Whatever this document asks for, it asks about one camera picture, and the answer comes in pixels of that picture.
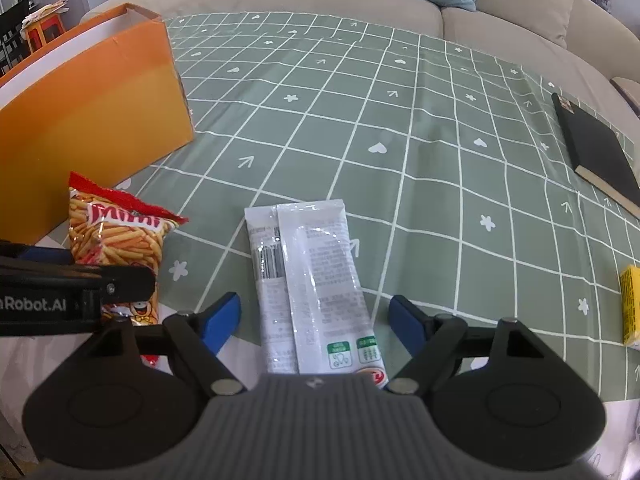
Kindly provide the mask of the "red Mimi snack sticks bag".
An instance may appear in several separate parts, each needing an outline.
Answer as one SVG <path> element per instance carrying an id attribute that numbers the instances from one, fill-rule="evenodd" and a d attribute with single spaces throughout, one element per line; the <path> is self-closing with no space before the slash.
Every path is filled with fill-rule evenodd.
<path id="1" fill-rule="evenodd" d="M 68 180 L 70 252 L 79 264 L 144 266 L 160 272 L 165 237 L 188 222 L 125 191 L 72 172 Z"/>

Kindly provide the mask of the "white long snack packet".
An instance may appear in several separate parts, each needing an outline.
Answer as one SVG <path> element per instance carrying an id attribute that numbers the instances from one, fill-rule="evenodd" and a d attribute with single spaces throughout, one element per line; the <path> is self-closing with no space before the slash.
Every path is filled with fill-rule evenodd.
<path id="1" fill-rule="evenodd" d="M 245 211 L 271 374 L 352 374 L 388 382 L 360 286 L 342 200 Z"/>

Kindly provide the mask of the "green checked tablecloth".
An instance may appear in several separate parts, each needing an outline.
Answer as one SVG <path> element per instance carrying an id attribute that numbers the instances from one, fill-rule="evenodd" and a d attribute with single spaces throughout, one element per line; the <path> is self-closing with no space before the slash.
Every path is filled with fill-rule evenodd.
<path id="1" fill-rule="evenodd" d="M 638 396 L 618 277 L 639 259 L 639 223 L 574 173 L 552 99 L 607 124 L 630 162 L 637 118 L 558 72 L 350 18 L 212 13 L 166 26 L 194 140 L 122 184 L 186 217 L 160 267 L 164 312 L 233 290 L 238 336 L 257 342 L 245 209 L 339 198 L 389 370 L 407 359 L 386 322 L 401 294 L 475 325 L 515 316 L 602 399 Z"/>

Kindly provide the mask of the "orange cardboard box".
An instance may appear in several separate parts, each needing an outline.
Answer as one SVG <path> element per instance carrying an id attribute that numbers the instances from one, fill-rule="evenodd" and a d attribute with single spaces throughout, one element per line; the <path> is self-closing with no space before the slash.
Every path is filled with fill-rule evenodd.
<path id="1" fill-rule="evenodd" d="M 193 140 L 160 16 L 125 3 L 1 79 L 1 236 L 39 242 L 67 218 L 68 176 L 114 186 Z"/>

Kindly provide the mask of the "black dining chair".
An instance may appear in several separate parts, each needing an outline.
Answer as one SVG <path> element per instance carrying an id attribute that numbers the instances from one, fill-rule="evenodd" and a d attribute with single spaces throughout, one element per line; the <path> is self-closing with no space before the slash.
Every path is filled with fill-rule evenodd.
<path id="1" fill-rule="evenodd" d="M 29 46 L 22 37 L 23 20 L 29 14 L 29 0 L 16 0 L 0 15 L 1 75 L 29 56 Z"/>

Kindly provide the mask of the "yellow small box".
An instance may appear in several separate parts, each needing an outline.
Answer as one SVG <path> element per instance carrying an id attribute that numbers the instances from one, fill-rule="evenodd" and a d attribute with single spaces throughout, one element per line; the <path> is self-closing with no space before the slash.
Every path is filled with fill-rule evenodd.
<path id="1" fill-rule="evenodd" d="M 620 296 L 623 312 L 623 344 L 640 350 L 640 269 L 628 266 L 620 274 Z"/>

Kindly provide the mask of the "red stool stack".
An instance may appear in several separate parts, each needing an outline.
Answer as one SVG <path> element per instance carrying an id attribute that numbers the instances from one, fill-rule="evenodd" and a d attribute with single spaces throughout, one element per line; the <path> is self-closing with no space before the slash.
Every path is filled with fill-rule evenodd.
<path id="1" fill-rule="evenodd" d="M 22 33 L 26 38 L 30 53 L 35 53 L 42 47 L 50 44 L 65 32 L 65 27 L 58 11 L 40 18 L 32 18 L 23 21 Z"/>

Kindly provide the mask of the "black notebook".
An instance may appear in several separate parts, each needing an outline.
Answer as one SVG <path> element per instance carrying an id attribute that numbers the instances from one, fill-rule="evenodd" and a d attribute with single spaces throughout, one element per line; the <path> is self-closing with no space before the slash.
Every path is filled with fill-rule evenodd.
<path id="1" fill-rule="evenodd" d="M 576 174 L 639 218 L 639 185 L 614 131 L 564 96 L 551 97 Z"/>

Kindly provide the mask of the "beige sofa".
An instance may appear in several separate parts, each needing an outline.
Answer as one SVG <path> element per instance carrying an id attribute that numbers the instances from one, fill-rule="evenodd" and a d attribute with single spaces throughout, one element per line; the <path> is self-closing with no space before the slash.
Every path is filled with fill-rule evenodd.
<path id="1" fill-rule="evenodd" d="M 574 0 L 565 48 L 477 9 L 441 9 L 426 0 L 107 0 L 85 17 L 126 2 L 163 16 L 308 11 L 424 32 L 531 68 L 612 120 L 638 118 L 610 80 L 623 77 L 639 83 L 639 39 L 590 0 Z"/>

